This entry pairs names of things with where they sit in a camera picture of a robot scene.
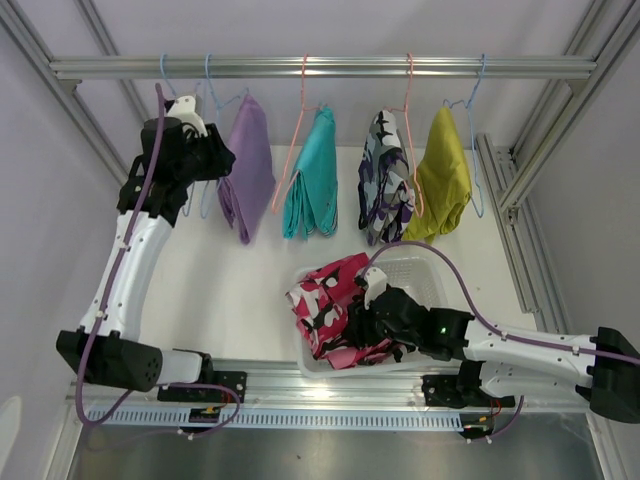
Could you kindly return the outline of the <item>light blue wire hanger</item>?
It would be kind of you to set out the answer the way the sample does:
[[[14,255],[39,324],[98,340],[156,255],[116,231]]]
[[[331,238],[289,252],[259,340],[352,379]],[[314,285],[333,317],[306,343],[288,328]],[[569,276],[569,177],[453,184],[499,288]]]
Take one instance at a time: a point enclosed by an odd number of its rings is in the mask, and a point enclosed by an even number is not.
[[[160,73],[161,73],[161,77],[163,79],[163,81],[165,82],[166,86],[169,88],[171,94],[173,95],[175,100],[179,99],[179,95],[177,93],[176,88],[172,85],[172,83],[170,82],[167,74],[166,74],[166,70],[165,70],[165,59],[167,57],[166,53],[162,53],[159,59],[159,69],[160,69]],[[188,96],[187,98],[185,98],[185,102],[190,101],[190,105],[193,108],[193,114],[188,116],[188,120],[187,120],[187,125],[190,128],[190,130],[193,133],[201,133],[201,130],[199,129],[199,124],[197,121],[195,121],[195,118],[197,117],[197,108],[198,108],[198,89],[200,86],[201,82],[198,81],[195,85],[194,85],[194,89],[191,92],[191,96]],[[190,185],[190,191],[187,194],[187,201],[186,203],[182,206],[182,214],[184,217],[188,217],[191,209],[192,209],[192,204],[193,204],[193,199],[194,199],[194,193],[195,193],[195,187],[196,187],[196,182],[193,182]]]

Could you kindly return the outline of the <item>blue hanger of purple trousers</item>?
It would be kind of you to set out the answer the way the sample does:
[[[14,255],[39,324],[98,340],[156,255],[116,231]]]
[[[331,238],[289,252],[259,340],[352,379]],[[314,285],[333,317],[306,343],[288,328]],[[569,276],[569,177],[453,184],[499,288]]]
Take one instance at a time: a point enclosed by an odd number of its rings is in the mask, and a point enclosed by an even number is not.
[[[207,84],[208,94],[210,98],[213,100],[214,108],[215,108],[215,124],[218,124],[220,121],[221,111],[224,110],[227,106],[232,104],[235,101],[241,101],[244,97],[249,93],[249,89],[247,87],[242,88],[235,95],[229,97],[227,100],[222,101],[217,95],[213,83],[213,78],[211,75],[210,61],[213,58],[212,53],[207,53],[204,60],[204,71],[205,71],[205,80]],[[209,216],[211,206],[213,203],[212,196],[210,195],[211,181],[207,180],[203,186],[202,196],[200,199],[200,207],[199,213],[202,219],[206,219]]]

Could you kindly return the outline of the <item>pink camouflage trousers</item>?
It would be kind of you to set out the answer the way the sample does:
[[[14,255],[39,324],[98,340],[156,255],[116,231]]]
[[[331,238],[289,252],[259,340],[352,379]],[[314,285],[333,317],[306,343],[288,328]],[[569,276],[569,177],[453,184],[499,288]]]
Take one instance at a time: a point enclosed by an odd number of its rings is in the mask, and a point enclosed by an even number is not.
[[[349,317],[364,298],[356,277],[368,264],[366,253],[350,255],[304,275],[286,298],[296,316],[296,328],[314,360],[326,360],[334,370],[373,366],[388,359],[400,362],[405,349]]]

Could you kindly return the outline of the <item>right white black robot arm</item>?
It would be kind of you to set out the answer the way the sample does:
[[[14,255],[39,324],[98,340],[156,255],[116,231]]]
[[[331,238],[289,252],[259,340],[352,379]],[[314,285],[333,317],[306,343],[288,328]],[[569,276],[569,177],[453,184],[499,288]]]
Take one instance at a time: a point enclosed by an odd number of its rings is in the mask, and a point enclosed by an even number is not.
[[[425,307],[391,286],[375,297],[356,297],[348,320],[361,343],[384,340],[433,360],[459,362],[456,376],[424,380],[429,402],[465,408],[492,399],[578,397],[606,419],[639,421],[639,352],[615,329],[601,327],[594,336],[508,332],[477,309]]]

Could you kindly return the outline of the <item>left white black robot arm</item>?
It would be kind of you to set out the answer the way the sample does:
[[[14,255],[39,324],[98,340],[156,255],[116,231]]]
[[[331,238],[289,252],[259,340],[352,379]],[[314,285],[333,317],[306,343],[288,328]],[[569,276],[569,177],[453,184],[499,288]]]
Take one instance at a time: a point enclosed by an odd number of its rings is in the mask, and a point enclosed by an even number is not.
[[[97,293],[80,326],[59,333],[56,349],[82,383],[139,392],[180,383],[192,400],[203,401],[216,385],[203,368],[205,354],[141,343],[141,315],[189,188],[228,175],[235,157],[216,127],[196,114],[147,121],[141,144],[119,192],[116,237]]]

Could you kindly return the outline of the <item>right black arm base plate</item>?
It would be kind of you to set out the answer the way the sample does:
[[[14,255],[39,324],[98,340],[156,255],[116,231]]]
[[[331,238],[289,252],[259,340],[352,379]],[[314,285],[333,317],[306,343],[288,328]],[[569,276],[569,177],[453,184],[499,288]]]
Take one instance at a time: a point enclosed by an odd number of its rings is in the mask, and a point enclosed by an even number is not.
[[[513,396],[493,396],[484,392],[478,385],[465,384],[456,375],[424,375],[421,390],[428,407],[453,410],[480,409],[479,413],[461,416],[460,436],[467,443],[480,439],[489,440],[496,432],[497,418],[502,410],[516,406]]]

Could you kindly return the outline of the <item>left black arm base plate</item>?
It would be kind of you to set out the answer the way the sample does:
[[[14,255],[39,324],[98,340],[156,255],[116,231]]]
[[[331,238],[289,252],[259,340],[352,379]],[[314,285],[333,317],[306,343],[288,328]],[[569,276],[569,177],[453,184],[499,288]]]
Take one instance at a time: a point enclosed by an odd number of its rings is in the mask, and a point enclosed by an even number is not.
[[[221,371],[203,374],[195,383],[162,385],[157,400],[165,403],[194,403],[179,434],[188,438],[212,435],[238,417],[244,403],[245,372]]]

